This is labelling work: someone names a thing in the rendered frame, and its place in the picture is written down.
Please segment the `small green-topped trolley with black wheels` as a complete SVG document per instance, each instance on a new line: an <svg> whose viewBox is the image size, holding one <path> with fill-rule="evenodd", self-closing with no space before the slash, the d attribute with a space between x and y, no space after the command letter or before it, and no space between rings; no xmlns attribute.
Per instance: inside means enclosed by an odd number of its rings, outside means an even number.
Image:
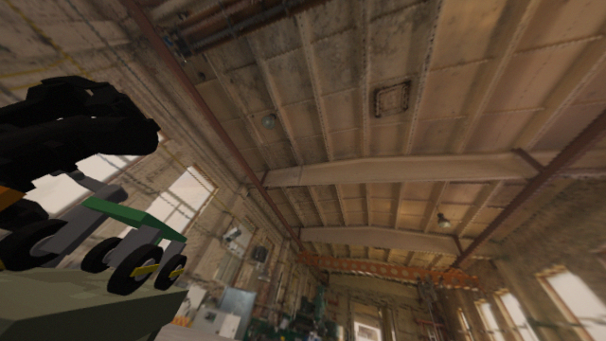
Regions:
<svg viewBox="0 0 606 341"><path fill-rule="evenodd" d="M47 219L14 230L0 241L0 260L7 270L26 271L44 265L59 255L70 255L109 217L131 227L124 239L106 239L87 252L80 269L98 274L115 271L107 283L109 293L128 296L141 287L154 271L159 272L154 289L167 291L184 272L187 256L181 252L187 238L147 212L89 196L84 208L69 222ZM170 240L164 251L158 244Z"/></svg>

